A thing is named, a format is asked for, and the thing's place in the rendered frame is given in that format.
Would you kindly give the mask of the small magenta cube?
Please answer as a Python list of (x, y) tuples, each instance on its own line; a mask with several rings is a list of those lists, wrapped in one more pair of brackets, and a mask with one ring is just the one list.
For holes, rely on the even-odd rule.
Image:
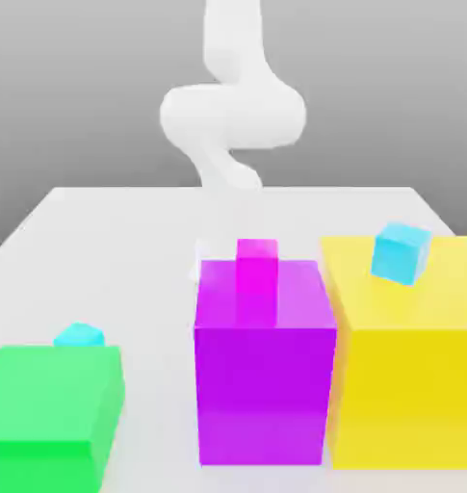
[(261, 328), (275, 326), (279, 267), (277, 240), (239, 239), (235, 264), (237, 323)]

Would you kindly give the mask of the small cyan cube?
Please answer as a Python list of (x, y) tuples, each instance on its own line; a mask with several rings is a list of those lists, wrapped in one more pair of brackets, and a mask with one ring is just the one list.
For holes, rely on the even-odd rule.
[(60, 347), (103, 347), (105, 336), (103, 331), (97, 327), (74, 323), (55, 337), (53, 345)]
[(413, 286), (425, 271), (432, 233), (420, 227), (389, 222), (376, 235), (371, 274)]

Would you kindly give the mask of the large purple box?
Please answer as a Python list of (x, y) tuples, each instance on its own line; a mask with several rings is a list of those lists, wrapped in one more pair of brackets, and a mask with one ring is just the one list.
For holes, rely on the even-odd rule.
[(318, 265), (282, 260), (277, 321), (238, 324), (232, 260), (203, 262), (195, 315), (202, 465), (322, 462), (337, 324)]

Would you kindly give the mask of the large yellow box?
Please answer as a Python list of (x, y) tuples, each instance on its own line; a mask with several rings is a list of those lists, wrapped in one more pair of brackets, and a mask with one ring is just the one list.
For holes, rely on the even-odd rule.
[(467, 237), (436, 237), (413, 286), (370, 237), (321, 240), (337, 322), (326, 428), (340, 470), (467, 470)]

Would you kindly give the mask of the large green box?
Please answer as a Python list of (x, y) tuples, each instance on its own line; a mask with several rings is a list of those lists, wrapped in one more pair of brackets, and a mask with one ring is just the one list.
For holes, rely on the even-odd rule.
[(125, 398), (117, 347), (0, 349), (0, 493), (99, 493)]

